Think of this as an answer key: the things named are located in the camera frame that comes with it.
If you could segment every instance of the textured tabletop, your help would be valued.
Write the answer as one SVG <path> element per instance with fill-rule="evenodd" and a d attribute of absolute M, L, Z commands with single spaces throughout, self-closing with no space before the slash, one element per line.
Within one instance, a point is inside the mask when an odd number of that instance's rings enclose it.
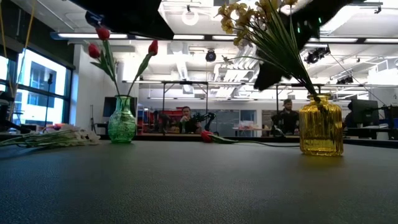
<path fill-rule="evenodd" d="M 146 141 L 3 157 L 0 223 L 398 223 L 398 149 Z"/>

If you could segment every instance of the ceiling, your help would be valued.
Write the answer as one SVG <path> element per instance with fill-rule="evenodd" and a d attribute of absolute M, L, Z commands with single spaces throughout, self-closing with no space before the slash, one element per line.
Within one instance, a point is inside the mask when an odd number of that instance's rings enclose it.
<path fill-rule="evenodd" d="M 25 11 L 32 10 L 32 0 L 12 0 Z M 62 0 L 36 0 L 35 17 L 46 23 L 57 32 L 94 32 L 94 29 L 85 21 L 85 10 L 74 3 Z M 183 13 L 186 11 L 186 4 L 190 5 L 192 11 L 198 13 L 198 22 L 189 26 L 182 21 Z M 344 16 L 336 16 L 329 36 L 338 37 L 398 37 L 398 1 L 380 0 L 383 3 L 382 11 L 375 14 L 375 7 L 354 7 L 343 12 Z M 175 34 L 225 34 L 221 29 L 219 17 L 214 18 L 218 6 L 214 6 L 213 0 L 168 0 L 162 1 L 159 8 L 160 14 Z M 192 12 L 186 13 L 186 19 L 194 18 Z M 165 79 L 172 71 L 177 70 L 176 59 L 173 55 L 167 54 L 169 41 L 161 41 L 159 54 L 151 59 L 149 69 L 145 78 L 151 75 L 164 75 Z M 199 77 L 197 72 L 202 72 L 203 79 L 208 78 L 207 73 L 213 73 L 215 65 L 222 62 L 221 55 L 229 58 L 239 53 L 231 42 L 186 42 L 189 47 L 203 47 L 204 51 L 190 51 L 183 59 L 186 62 L 188 72 L 195 72 L 195 78 Z M 124 53 L 127 57 L 143 57 L 147 52 L 149 41 L 145 40 L 113 40 L 112 45 L 134 46 L 135 51 Z M 206 49 L 215 49 L 217 59 L 209 63 L 205 60 Z M 353 69 L 354 76 L 366 77 L 368 70 L 377 63 L 389 58 L 398 57 L 398 45 L 350 45 L 331 44 L 331 54 L 326 56 L 314 65 L 307 65 L 309 75 L 317 82 L 327 82 L 330 77 L 335 76 L 344 70 Z"/>

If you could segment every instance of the ceiling duct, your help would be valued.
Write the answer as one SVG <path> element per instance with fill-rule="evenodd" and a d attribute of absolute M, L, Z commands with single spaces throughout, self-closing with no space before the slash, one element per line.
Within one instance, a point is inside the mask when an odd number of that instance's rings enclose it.
<path fill-rule="evenodd" d="M 187 43 L 181 42 L 171 42 L 167 44 L 167 54 L 173 54 L 177 64 L 178 74 L 180 75 L 180 80 L 189 81 L 187 64 L 185 59 L 188 56 L 188 45 Z M 182 88 L 183 94 L 193 94 L 193 86 L 184 85 Z"/>

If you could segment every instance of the monitor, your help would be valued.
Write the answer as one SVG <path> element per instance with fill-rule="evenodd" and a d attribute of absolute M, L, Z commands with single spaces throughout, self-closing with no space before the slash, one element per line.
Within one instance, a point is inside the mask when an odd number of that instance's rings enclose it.
<path fill-rule="evenodd" d="M 379 125 L 379 105 L 373 100 L 351 100 L 354 123 L 364 126 Z"/>
<path fill-rule="evenodd" d="M 130 110 L 134 117 L 136 117 L 137 98 L 130 98 Z M 116 97 L 105 97 L 104 102 L 104 117 L 110 117 L 116 109 Z"/>

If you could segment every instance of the person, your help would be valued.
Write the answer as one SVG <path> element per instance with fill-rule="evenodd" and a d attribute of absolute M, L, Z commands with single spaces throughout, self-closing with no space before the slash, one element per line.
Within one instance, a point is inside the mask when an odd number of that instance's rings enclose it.
<path fill-rule="evenodd" d="M 184 106 L 182 108 L 182 118 L 180 120 L 180 134 L 184 133 L 201 133 L 201 125 L 199 122 L 194 123 L 191 120 L 191 108 Z"/>
<path fill-rule="evenodd" d="M 284 100 L 284 109 L 272 117 L 274 124 L 276 124 L 284 134 L 295 134 L 298 132 L 299 113 L 292 110 L 292 108 L 292 100 L 286 99 Z"/>
<path fill-rule="evenodd" d="M 353 103 L 348 104 L 348 109 L 350 112 L 347 114 L 346 118 L 344 119 L 343 123 L 343 128 L 357 128 L 356 123 L 354 122 L 354 116 L 353 116 Z"/>

